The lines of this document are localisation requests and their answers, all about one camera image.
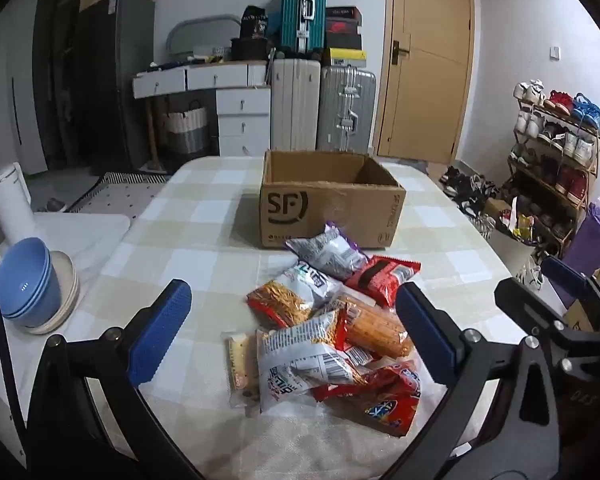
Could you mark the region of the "brown SF cardboard box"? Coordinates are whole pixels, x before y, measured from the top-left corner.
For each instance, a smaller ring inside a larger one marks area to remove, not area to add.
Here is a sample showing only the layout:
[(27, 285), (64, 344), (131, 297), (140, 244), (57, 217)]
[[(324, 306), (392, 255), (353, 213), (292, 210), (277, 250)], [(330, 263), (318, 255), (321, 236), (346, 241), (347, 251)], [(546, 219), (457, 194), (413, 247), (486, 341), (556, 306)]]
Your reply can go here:
[(279, 248), (331, 223), (365, 249), (389, 247), (406, 191), (368, 155), (268, 151), (260, 187), (261, 244)]

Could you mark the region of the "red star snack bag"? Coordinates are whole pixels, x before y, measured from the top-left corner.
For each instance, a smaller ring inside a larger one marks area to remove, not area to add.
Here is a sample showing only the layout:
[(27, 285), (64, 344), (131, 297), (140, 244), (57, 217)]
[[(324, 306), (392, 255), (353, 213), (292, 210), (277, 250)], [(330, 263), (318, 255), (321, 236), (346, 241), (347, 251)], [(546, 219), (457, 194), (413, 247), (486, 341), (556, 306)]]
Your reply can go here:
[(339, 399), (366, 422), (404, 437), (414, 422), (422, 384), (414, 361), (399, 361), (363, 376), (362, 385), (328, 385), (312, 389), (317, 402)]

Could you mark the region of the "woven laundry basket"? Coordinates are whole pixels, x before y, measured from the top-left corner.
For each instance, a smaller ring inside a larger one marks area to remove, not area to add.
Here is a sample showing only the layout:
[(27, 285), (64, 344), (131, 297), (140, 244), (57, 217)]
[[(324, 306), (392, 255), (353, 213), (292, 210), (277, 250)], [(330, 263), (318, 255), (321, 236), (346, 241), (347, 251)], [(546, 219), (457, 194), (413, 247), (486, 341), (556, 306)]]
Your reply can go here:
[(166, 143), (176, 154), (195, 155), (204, 152), (209, 145), (208, 110), (198, 101), (184, 112), (163, 114)]

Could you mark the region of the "cream cracker package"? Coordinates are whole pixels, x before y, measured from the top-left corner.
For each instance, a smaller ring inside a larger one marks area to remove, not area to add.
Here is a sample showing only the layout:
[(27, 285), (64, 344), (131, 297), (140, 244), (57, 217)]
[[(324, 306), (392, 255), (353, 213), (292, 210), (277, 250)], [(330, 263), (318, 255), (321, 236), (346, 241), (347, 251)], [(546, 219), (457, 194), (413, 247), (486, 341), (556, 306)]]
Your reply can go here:
[(230, 405), (252, 410), (260, 403), (257, 339), (254, 333), (224, 335)]

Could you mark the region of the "wooden shoe rack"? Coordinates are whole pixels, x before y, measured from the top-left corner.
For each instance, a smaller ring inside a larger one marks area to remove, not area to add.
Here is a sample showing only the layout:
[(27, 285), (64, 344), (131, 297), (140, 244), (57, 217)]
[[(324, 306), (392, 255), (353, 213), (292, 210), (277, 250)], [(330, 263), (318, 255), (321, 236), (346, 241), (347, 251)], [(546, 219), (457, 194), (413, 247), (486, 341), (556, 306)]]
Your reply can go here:
[(502, 200), (531, 217), (524, 241), (561, 257), (584, 219), (600, 172), (600, 107), (583, 93), (547, 91), (539, 79), (513, 90), (518, 105)]

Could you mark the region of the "beige plate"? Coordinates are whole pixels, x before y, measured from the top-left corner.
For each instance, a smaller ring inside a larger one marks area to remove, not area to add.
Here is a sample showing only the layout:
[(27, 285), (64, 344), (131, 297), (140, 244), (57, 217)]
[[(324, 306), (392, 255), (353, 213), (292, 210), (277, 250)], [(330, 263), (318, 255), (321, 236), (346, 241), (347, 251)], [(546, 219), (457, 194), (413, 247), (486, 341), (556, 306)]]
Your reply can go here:
[(48, 280), (31, 300), (22, 322), (22, 329), (33, 335), (57, 330), (68, 320), (80, 296), (80, 280), (70, 257), (53, 250), (50, 264)]

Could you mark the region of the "orange noodle snack bag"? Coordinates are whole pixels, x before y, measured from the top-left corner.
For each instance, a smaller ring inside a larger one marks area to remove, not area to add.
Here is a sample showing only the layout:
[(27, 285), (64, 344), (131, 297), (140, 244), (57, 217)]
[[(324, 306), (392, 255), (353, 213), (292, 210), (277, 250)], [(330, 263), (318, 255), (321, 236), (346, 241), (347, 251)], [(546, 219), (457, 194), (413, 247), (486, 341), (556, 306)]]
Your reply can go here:
[(264, 313), (279, 327), (306, 322), (328, 304), (342, 283), (298, 260), (277, 278), (247, 295), (251, 309)]

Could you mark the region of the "yellow black shoe box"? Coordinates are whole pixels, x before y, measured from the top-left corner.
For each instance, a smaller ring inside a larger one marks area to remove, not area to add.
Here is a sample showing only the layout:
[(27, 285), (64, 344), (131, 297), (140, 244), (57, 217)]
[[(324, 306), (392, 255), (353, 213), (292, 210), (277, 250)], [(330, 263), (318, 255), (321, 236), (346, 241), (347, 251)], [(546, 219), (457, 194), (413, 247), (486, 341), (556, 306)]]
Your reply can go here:
[(364, 50), (328, 48), (324, 51), (323, 62), (327, 66), (366, 67), (366, 52)]

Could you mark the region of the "white blue-text snack bag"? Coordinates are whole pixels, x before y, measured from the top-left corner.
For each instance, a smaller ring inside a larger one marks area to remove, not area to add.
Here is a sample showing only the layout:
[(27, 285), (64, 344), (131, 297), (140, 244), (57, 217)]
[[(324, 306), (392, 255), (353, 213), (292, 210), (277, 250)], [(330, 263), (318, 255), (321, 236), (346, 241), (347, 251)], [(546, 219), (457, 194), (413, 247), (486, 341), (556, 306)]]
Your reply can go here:
[(358, 386), (365, 379), (343, 351), (341, 310), (280, 330), (257, 330), (260, 410), (321, 386)]

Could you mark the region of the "black refrigerator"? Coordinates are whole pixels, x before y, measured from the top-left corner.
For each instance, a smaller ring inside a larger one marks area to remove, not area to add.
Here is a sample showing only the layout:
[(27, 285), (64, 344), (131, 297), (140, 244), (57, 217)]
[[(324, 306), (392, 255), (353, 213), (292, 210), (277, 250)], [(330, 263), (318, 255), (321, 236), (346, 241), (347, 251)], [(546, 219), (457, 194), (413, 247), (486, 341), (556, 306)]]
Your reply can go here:
[(98, 170), (135, 171), (150, 159), (133, 79), (154, 60), (154, 18), (151, 0), (102, 0), (79, 14), (72, 124), (80, 154)]

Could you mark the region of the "wooden door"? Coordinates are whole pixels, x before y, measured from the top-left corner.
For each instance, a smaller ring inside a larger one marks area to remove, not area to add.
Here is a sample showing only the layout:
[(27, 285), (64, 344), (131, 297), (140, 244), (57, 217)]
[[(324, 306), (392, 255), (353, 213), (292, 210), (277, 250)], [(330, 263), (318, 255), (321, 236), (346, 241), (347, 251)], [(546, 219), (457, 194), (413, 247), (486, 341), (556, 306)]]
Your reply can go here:
[(462, 132), (475, 0), (386, 0), (374, 149), (449, 164)]

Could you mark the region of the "red barcode snack bag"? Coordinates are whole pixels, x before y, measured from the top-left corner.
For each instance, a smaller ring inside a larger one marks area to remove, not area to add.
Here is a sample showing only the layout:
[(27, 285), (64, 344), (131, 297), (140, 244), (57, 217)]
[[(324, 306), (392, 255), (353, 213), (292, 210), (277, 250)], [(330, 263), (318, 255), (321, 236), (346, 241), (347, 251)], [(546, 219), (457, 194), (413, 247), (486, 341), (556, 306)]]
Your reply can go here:
[(421, 268), (418, 261), (373, 256), (346, 281), (346, 285), (369, 296), (382, 308), (391, 309), (398, 289), (414, 278)]

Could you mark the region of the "teal suitcase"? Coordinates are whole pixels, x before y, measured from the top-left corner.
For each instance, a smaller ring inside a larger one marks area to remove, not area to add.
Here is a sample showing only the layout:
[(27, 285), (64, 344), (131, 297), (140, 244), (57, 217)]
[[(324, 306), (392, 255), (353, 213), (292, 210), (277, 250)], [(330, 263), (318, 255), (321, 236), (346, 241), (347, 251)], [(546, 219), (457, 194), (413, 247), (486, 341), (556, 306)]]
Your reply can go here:
[(280, 47), (298, 54), (324, 49), (326, 0), (282, 0)]

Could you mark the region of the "white drawer desk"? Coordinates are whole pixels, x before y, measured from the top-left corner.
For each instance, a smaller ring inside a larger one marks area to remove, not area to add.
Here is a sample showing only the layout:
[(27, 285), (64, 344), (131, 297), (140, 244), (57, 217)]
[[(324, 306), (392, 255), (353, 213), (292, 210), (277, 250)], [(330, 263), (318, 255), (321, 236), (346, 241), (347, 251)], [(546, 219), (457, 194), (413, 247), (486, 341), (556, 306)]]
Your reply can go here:
[(264, 61), (189, 64), (139, 73), (135, 99), (211, 92), (222, 156), (262, 156), (271, 142), (271, 87)]

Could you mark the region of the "silver aluminium suitcase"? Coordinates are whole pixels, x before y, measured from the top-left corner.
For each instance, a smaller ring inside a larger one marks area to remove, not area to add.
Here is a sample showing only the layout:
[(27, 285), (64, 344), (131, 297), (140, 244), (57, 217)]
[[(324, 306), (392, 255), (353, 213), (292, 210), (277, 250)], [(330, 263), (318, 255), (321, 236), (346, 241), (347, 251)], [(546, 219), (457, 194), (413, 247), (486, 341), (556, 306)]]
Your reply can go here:
[(376, 77), (353, 66), (322, 69), (317, 151), (367, 154), (372, 137)]

